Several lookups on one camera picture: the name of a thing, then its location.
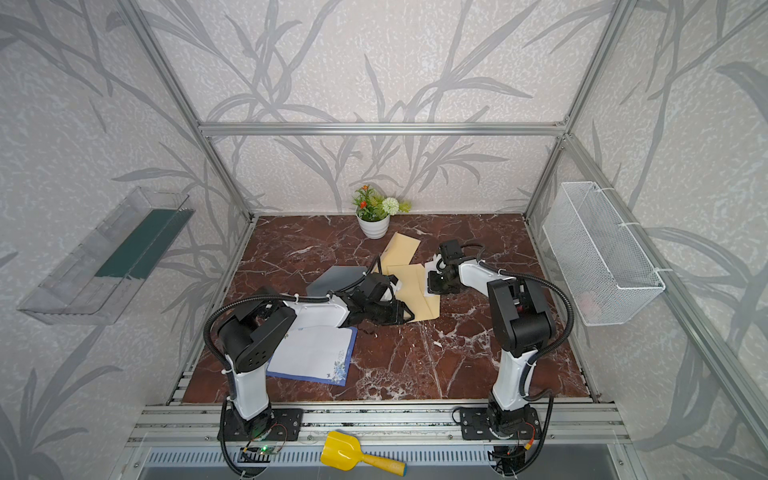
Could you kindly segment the cream yellow envelope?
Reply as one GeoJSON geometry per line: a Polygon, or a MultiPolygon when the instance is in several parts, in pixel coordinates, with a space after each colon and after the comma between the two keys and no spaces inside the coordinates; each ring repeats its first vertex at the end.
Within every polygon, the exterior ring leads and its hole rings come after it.
{"type": "Polygon", "coordinates": [[[391,267],[409,265],[421,241],[401,233],[395,233],[381,254],[381,266],[384,274],[389,274],[391,267]]]}
{"type": "Polygon", "coordinates": [[[390,266],[388,274],[398,279],[395,296],[414,313],[414,321],[435,320],[440,316],[440,296],[428,293],[423,265],[390,266]]]}

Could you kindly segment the grey-blue paper envelope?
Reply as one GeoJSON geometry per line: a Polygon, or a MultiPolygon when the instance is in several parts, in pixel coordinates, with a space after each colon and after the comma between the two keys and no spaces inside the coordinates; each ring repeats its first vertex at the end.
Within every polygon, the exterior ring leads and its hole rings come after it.
{"type": "Polygon", "coordinates": [[[329,291],[339,291],[363,277],[366,267],[332,266],[306,287],[307,295],[320,297],[329,291]]]}

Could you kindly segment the blue floral letter paper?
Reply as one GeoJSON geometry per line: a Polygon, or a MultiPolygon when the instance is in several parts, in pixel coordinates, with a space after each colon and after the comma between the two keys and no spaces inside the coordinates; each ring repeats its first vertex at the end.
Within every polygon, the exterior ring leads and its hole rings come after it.
{"type": "Polygon", "coordinates": [[[296,313],[267,375],[345,386],[357,336],[356,328],[342,327],[348,311],[331,304],[301,304],[296,313]]]}

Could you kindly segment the red bordered pink letter paper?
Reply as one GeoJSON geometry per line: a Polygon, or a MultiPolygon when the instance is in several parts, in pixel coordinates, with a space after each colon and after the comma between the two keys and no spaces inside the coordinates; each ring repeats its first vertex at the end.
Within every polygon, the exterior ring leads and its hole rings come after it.
{"type": "Polygon", "coordinates": [[[442,258],[435,254],[433,258],[424,264],[426,296],[442,295],[444,290],[444,277],[438,269],[442,258]]]}

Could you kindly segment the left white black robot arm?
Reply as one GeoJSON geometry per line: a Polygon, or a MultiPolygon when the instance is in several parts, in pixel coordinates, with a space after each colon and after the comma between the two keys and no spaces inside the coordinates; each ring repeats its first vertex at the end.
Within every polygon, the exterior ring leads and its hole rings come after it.
{"type": "Polygon", "coordinates": [[[322,296],[264,288],[212,313],[204,343],[223,367],[239,418],[266,417],[269,376],[344,384],[357,325],[399,326],[415,320],[415,312],[397,299],[399,288],[395,276],[369,272],[322,296]]]}

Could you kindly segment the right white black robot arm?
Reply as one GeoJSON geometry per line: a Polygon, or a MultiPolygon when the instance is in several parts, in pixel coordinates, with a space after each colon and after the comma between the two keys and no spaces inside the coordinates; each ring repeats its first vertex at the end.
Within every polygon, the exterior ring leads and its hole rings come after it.
{"type": "Polygon", "coordinates": [[[449,240],[439,245],[435,265],[427,271],[428,291],[458,294],[467,288],[485,295],[490,304],[493,333],[501,348],[501,363],[488,404],[491,428],[523,421],[530,404],[543,397],[554,402],[546,389],[530,393],[532,373],[539,359],[558,349],[574,323],[568,296],[552,282],[526,273],[493,269],[478,255],[464,252],[470,245],[449,240]]]}

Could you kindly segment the white ribbed flower pot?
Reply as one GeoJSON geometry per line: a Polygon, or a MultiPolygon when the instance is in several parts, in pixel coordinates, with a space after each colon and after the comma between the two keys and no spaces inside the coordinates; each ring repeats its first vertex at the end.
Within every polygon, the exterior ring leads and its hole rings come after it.
{"type": "Polygon", "coordinates": [[[367,221],[360,217],[358,217],[357,220],[365,236],[373,240],[383,238],[386,235],[390,224],[390,216],[377,221],[367,221]]]}

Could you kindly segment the artificial flower plant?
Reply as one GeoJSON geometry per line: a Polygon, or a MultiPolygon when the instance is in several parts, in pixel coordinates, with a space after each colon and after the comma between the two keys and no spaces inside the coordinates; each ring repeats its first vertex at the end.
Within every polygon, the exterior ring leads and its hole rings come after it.
{"type": "Polygon", "coordinates": [[[409,213],[412,204],[379,193],[370,185],[363,185],[353,195],[356,216],[366,222],[378,222],[391,216],[409,213]]]}

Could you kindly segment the yellow plastic scoop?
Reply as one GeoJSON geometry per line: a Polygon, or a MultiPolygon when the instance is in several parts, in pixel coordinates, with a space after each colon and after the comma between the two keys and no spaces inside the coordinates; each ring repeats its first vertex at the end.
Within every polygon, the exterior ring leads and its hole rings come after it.
{"type": "Polygon", "coordinates": [[[356,437],[338,431],[328,433],[321,453],[321,463],[341,471],[350,471],[359,463],[365,463],[400,477],[406,471],[405,463],[366,454],[356,437]]]}

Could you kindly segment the green circuit board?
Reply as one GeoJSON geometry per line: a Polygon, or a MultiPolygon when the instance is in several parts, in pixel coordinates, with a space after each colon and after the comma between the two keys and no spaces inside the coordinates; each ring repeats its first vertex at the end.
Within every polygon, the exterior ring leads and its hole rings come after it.
{"type": "Polygon", "coordinates": [[[269,463],[271,458],[278,455],[282,449],[283,446],[277,444],[248,445],[240,450],[239,461],[241,463],[269,463]]]}

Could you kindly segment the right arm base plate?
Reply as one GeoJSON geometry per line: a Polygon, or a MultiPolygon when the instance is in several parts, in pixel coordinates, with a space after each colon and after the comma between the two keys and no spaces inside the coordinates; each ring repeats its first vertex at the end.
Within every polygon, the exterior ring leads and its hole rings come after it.
{"type": "Polygon", "coordinates": [[[531,406],[507,411],[495,408],[455,407],[452,420],[460,427],[463,440],[519,440],[539,439],[540,421],[531,406]]]}

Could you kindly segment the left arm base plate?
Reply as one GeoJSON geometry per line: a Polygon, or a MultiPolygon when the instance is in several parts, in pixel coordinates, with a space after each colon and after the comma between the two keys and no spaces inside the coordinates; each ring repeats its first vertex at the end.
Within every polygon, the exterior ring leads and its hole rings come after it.
{"type": "Polygon", "coordinates": [[[304,410],[300,408],[271,408],[250,420],[243,419],[233,407],[224,410],[220,418],[218,440],[225,442],[247,440],[298,440],[304,410]]]}

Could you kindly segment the clear acrylic wall shelf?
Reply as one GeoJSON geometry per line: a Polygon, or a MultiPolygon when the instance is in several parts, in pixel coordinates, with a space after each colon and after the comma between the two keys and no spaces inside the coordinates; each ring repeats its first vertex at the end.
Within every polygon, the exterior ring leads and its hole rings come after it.
{"type": "Polygon", "coordinates": [[[134,188],[20,303],[47,325],[112,325],[195,210],[189,196],[134,188]]]}

